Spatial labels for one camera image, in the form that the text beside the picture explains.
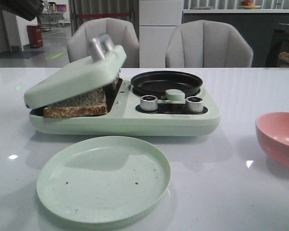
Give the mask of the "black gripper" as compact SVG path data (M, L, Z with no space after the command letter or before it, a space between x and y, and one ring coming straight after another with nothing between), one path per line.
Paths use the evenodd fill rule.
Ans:
M43 9L42 0L0 0L0 10L13 13L28 21L42 15Z

